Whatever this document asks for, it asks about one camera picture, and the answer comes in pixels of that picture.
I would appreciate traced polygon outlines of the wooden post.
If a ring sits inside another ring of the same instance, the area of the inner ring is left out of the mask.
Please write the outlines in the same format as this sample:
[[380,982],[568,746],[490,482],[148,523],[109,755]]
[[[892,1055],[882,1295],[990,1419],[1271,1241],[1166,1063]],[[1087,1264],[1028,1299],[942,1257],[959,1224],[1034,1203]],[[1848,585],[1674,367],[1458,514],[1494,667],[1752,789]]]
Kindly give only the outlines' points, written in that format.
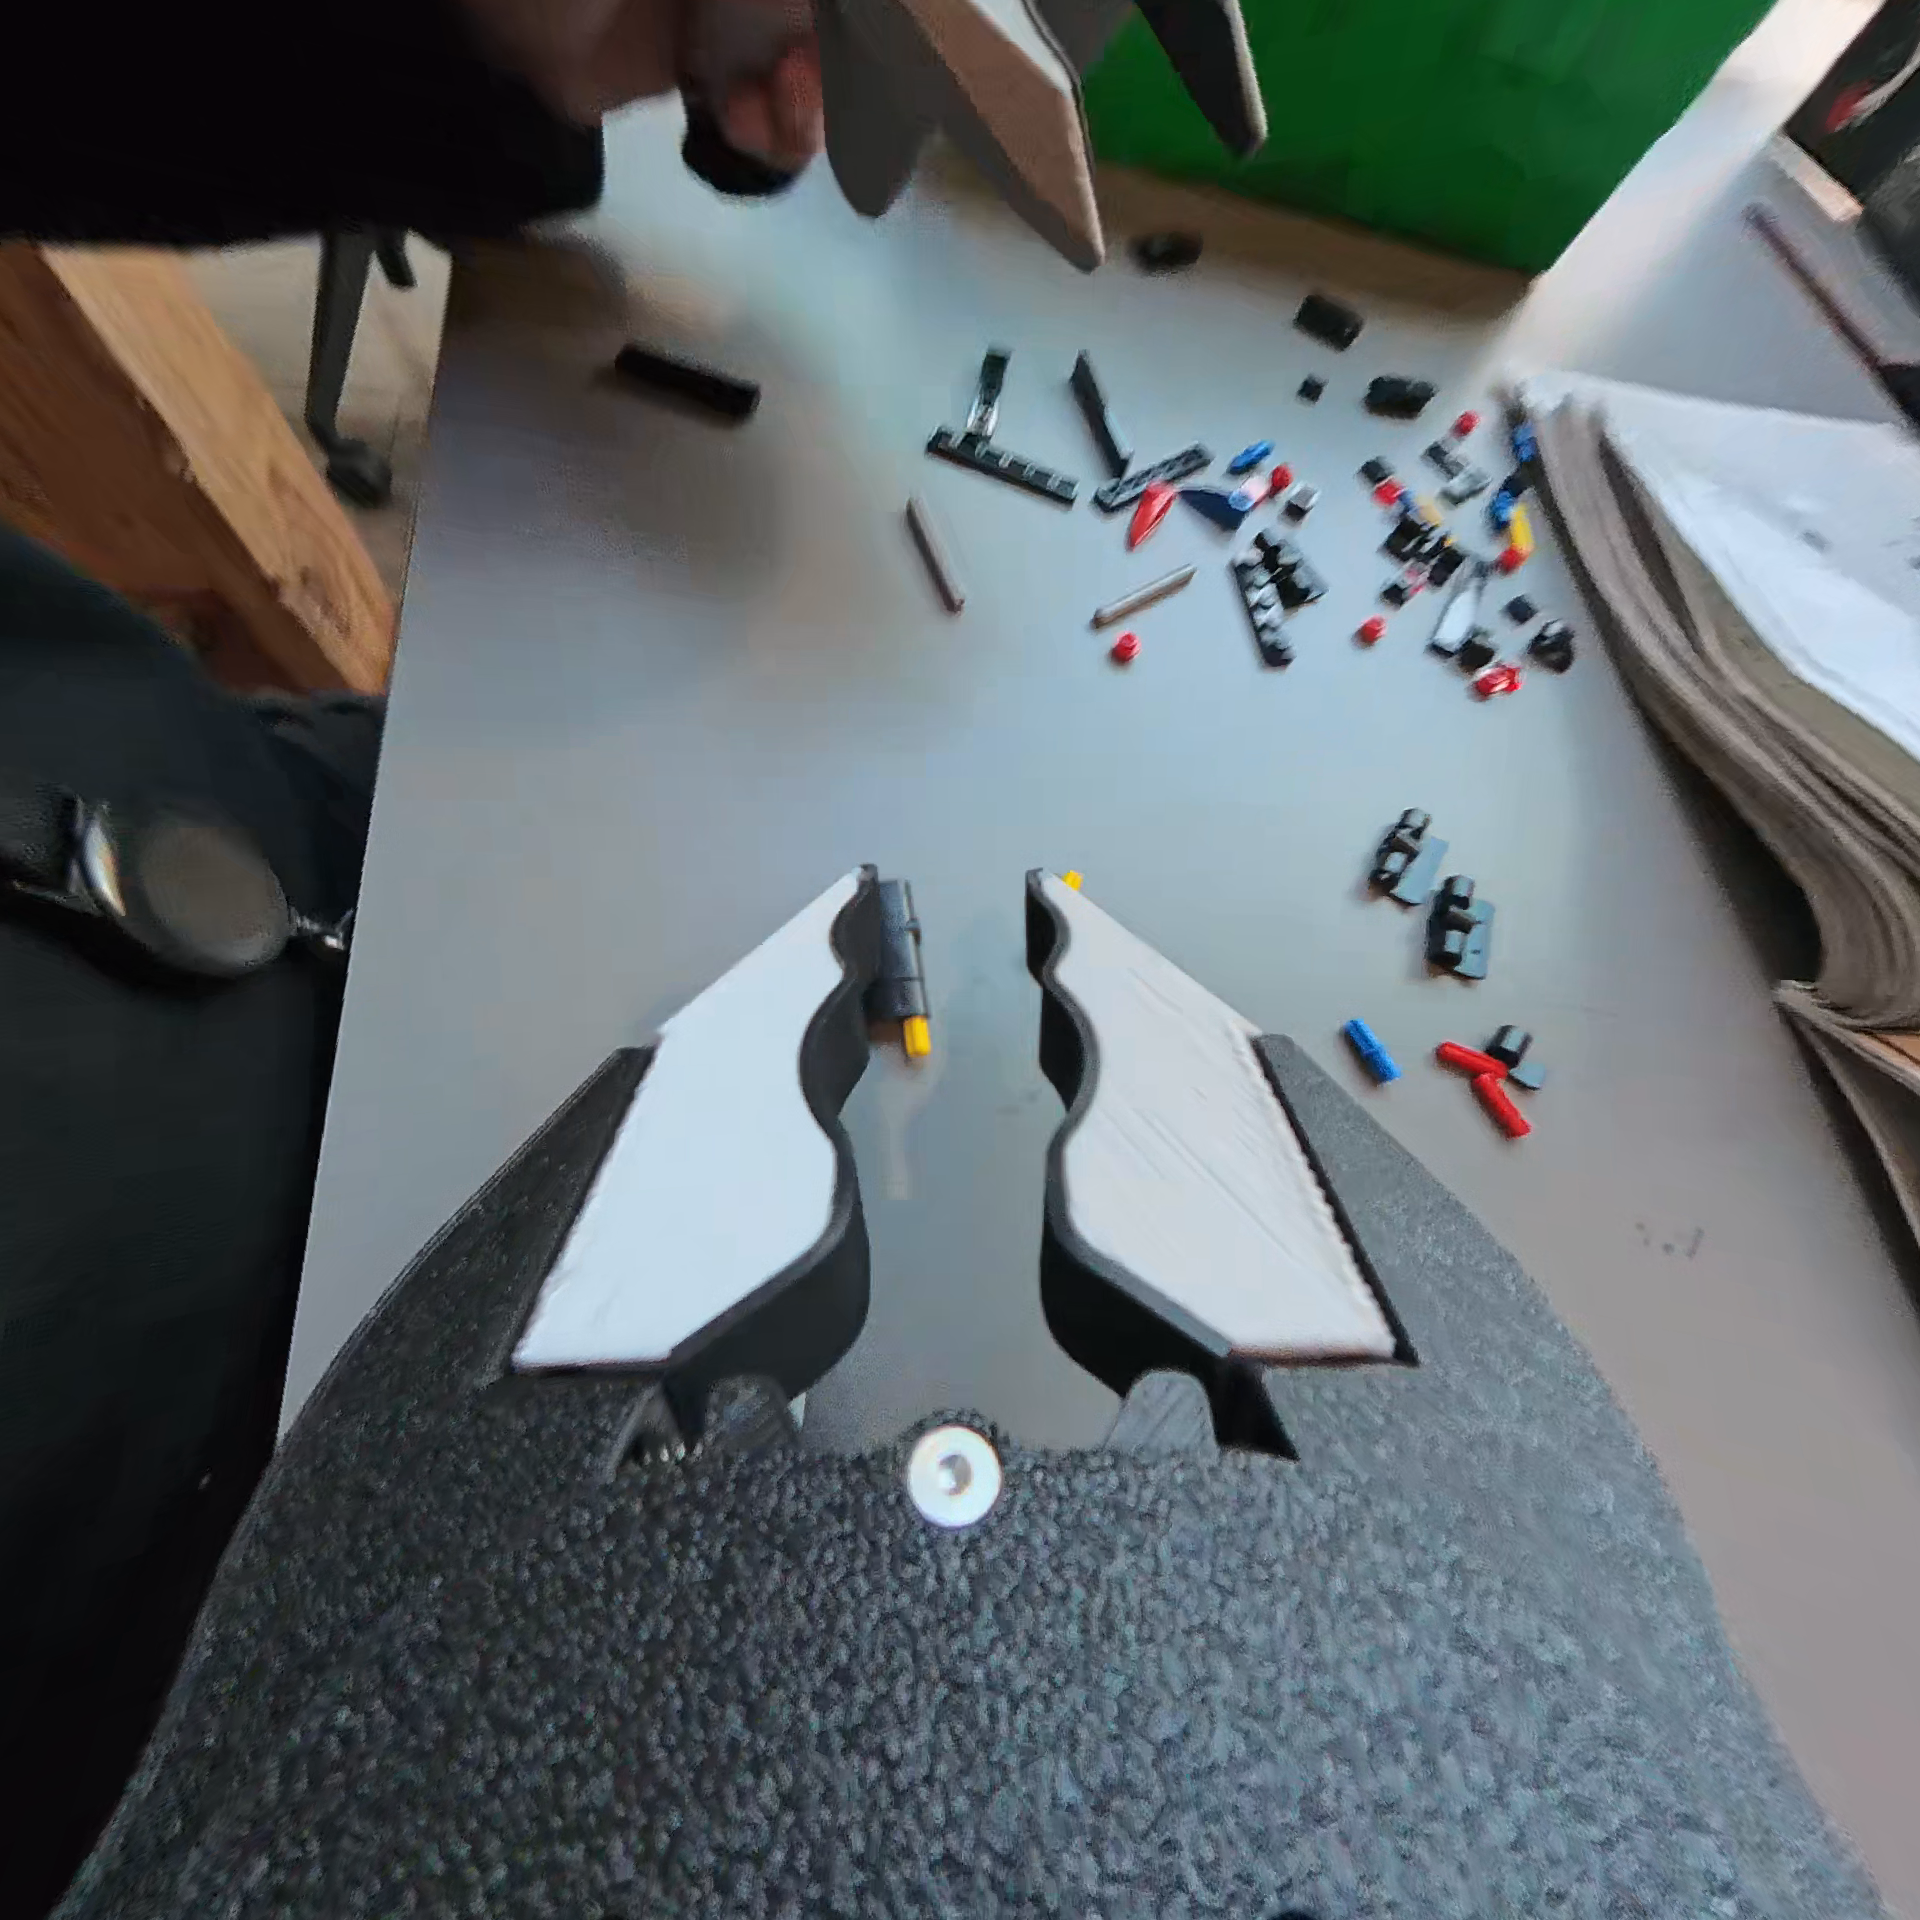
[[2,247],[2,507],[231,687],[389,687],[360,536],[172,254]]

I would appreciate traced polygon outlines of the instruction booklet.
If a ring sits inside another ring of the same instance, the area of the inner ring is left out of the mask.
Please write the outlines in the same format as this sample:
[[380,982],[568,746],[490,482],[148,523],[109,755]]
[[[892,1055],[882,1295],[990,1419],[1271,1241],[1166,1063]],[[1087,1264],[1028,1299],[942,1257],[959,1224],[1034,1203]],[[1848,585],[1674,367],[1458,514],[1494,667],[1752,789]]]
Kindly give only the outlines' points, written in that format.
[[1512,401],[1622,681],[1808,904],[1774,1000],[1914,1232],[1914,434],[1572,373]]

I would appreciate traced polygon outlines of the black office chair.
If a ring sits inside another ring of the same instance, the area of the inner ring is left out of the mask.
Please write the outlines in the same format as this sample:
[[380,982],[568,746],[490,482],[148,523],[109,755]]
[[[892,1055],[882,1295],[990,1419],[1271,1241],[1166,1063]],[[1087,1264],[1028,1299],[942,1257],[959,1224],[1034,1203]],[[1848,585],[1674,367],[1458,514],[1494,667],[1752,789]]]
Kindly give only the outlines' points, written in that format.
[[303,432],[322,458],[327,485],[344,504],[362,510],[384,507],[393,497],[390,459],[340,430],[351,346],[372,272],[401,294],[415,287],[405,230],[344,226],[320,237],[303,379]]

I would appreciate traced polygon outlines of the round grey knob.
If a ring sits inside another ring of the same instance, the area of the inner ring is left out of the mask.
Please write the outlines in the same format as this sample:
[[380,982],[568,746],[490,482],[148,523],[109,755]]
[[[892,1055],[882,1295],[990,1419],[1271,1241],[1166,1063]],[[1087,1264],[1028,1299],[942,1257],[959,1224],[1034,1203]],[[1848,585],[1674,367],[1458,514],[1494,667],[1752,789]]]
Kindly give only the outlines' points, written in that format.
[[79,830],[84,898],[167,970],[239,978],[282,958],[294,917],[256,845],[206,811],[121,807]]

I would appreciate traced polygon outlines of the black toy axle connector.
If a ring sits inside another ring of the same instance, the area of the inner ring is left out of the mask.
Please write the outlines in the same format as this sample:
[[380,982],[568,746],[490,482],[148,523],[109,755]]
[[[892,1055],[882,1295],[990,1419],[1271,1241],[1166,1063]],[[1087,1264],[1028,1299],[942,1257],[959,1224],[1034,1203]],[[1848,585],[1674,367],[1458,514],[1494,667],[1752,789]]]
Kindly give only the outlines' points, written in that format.
[[877,1024],[928,1017],[928,985],[920,954],[920,922],[906,880],[877,880],[879,958],[865,1008]]

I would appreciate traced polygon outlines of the green plastic bin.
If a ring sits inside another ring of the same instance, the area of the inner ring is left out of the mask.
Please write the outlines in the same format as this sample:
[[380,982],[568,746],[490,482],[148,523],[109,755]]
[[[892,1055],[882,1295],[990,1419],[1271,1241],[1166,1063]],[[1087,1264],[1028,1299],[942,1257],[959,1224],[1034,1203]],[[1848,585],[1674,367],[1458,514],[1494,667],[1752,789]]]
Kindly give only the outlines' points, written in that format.
[[1544,272],[1769,2],[1253,2],[1265,139],[1229,157],[1128,22],[1094,157],[1510,272]]

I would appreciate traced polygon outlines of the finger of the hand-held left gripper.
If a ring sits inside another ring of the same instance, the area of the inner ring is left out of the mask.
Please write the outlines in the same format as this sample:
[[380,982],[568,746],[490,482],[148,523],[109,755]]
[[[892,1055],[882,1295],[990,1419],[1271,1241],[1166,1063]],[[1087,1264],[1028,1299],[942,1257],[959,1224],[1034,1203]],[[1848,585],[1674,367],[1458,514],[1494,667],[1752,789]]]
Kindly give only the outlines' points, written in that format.
[[1136,2],[1189,102],[1236,160],[1261,152],[1263,98],[1241,2]]
[[942,137],[1060,258],[1101,265],[1077,73],[1033,8],[821,2],[813,22],[824,154],[856,215],[885,215]]

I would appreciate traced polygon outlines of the pile of small toy bricks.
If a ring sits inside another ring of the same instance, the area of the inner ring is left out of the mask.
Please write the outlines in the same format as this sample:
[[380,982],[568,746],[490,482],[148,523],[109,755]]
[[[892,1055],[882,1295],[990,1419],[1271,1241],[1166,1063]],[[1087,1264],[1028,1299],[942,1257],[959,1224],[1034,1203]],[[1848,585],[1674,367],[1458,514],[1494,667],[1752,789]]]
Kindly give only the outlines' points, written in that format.
[[[1288,533],[1313,512],[1319,493],[1301,481],[1292,464],[1273,459],[1271,440],[1257,440],[1234,453],[1220,488],[1199,482],[1210,459],[1198,443],[1142,464],[1118,430],[1111,401],[1082,353],[1071,363],[1069,391],[1109,472],[1094,489],[1094,505],[1105,514],[1127,512],[1128,550],[1150,541],[1177,504],[1226,536],[1241,530],[1261,505],[1274,505],[1278,527],[1254,533],[1253,543],[1231,557],[1229,569],[1261,663],[1288,665],[1288,623],[1313,608],[1328,591],[1324,574],[1308,563]],[[1424,446],[1422,459],[1441,481],[1428,498],[1417,497],[1389,459],[1370,458],[1357,466],[1370,501],[1388,514],[1381,550],[1394,573],[1377,593],[1381,611],[1366,616],[1352,637],[1357,646],[1376,646],[1385,634],[1388,611],[1405,608],[1425,591],[1452,591],[1428,649],[1452,662],[1477,699],[1490,703],[1516,693],[1525,671],[1500,659],[1496,642],[1479,624],[1477,611],[1488,582],[1508,576],[1529,558],[1532,536],[1521,512],[1526,474],[1490,488],[1490,474],[1472,458],[1479,432],[1481,410],[1468,408]]]

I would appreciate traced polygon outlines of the person's left hand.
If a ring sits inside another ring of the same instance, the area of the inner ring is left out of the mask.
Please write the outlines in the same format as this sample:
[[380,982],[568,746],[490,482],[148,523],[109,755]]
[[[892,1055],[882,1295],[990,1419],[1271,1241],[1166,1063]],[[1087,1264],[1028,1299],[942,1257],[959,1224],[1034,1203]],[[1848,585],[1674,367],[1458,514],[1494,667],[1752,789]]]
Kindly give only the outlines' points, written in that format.
[[566,96],[609,113],[681,95],[724,142],[780,175],[824,144],[824,93],[812,2],[591,5],[568,58]]

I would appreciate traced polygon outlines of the person's lap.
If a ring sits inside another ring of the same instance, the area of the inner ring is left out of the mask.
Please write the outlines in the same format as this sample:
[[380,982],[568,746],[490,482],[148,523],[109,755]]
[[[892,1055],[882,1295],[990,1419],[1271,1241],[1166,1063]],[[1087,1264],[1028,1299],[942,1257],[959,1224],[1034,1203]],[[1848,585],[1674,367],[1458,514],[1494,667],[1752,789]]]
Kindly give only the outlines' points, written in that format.
[[242,832],[359,898],[386,707],[223,688],[5,529],[5,1917],[46,1917],[148,1742],[271,1447],[344,965],[164,968],[17,885],[74,802]]

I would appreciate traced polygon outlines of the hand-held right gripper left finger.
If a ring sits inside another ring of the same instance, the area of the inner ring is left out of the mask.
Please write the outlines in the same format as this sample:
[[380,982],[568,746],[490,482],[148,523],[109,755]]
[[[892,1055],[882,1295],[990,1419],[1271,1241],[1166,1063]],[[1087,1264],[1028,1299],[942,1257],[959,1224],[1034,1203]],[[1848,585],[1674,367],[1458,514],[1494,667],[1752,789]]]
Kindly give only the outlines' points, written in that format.
[[517,1376],[648,1376],[701,1411],[736,1376],[801,1400],[850,1352],[870,1254],[841,1111],[877,958],[877,873],[856,866],[662,1022]]

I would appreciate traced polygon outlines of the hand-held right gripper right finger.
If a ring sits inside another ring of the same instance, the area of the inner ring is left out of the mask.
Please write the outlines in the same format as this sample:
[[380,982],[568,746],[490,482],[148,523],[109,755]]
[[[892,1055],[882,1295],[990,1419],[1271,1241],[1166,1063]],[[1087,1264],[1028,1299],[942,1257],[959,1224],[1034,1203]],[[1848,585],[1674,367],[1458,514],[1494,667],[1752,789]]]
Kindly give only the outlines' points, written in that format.
[[1064,877],[1023,879],[1046,1146],[1040,1303],[1124,1400],[1150,1376],[1207,1411],[1271,1411],[1278,1369],[1401,1361],[1401,1321],[1274,1077],[1278,1039]]

